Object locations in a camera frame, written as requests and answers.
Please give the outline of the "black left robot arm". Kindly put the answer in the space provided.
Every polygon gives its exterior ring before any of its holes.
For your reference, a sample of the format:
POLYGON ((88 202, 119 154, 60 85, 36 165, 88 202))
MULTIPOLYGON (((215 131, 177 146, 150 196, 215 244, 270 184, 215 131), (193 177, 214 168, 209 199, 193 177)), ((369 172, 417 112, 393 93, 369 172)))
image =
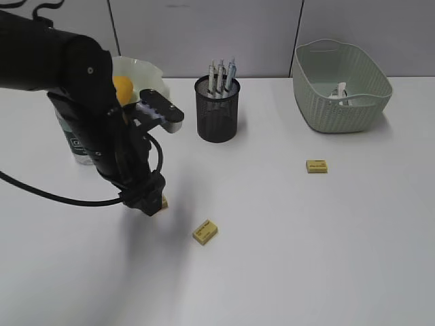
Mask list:
POLYGON ((150 134, 174 121, 176 108, 144 89, 119 102, 111 54, 93 38, 1 13, 1 87, 43 90, 97 172, 119 189, 117 202, 152 216, 164 206, 161 166, 150 168, 159 144, 150 134))

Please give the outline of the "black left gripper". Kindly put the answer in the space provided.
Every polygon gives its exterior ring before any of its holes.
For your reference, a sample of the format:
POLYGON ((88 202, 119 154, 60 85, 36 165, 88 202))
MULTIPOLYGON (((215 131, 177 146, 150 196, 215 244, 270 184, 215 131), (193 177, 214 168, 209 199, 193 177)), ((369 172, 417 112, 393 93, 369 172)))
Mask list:
POLYGON ((131 209, 139 209, 147 216, 153 216, 163 208, 163 189, 166 185, 164 177, 153 171, 150 178, 142 180, 138 185, 120 192, 122 202, 131 209))

